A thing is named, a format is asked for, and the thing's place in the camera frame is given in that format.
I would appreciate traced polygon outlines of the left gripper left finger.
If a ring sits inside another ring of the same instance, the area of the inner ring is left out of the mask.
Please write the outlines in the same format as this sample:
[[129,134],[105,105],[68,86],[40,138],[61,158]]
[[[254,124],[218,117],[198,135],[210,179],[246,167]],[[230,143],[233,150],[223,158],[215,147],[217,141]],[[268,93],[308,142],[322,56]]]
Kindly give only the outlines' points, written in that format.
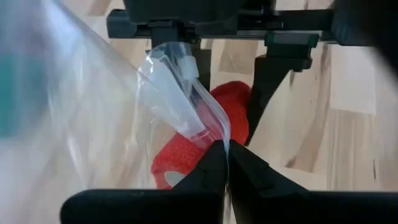
[[71,196],[61,223],[222,223],[227,160],[215,141],[171,190],[93,189]]

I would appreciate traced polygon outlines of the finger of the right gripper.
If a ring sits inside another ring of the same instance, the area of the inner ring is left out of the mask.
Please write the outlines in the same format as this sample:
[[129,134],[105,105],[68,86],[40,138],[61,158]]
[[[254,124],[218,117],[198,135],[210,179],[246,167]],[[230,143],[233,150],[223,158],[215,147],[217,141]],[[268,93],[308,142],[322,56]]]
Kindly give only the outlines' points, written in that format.
[[153,49],[168,42],[187,43],[185,51],[191,53],[196,60],[198,79],[207,90],[210,89],[211,50],[201,49],[201,38],[195,34],[193,29],[152,29],[151,41]]
[[312,65],[311,51],[319,41],[318,34],[268,33],[264,39],[264,55],[254,62],[254,80],[246,111],[249,145],[266,106],[283,79],[291,71],[302,72]]

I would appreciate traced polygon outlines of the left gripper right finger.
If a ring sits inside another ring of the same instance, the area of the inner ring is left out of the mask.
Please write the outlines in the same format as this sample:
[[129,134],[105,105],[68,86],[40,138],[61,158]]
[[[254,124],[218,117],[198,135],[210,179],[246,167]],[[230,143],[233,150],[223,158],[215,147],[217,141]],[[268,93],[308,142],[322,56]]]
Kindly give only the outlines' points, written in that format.
[[308,190],[230,142],[229,189],[237,223],[397,224],[397,193]]

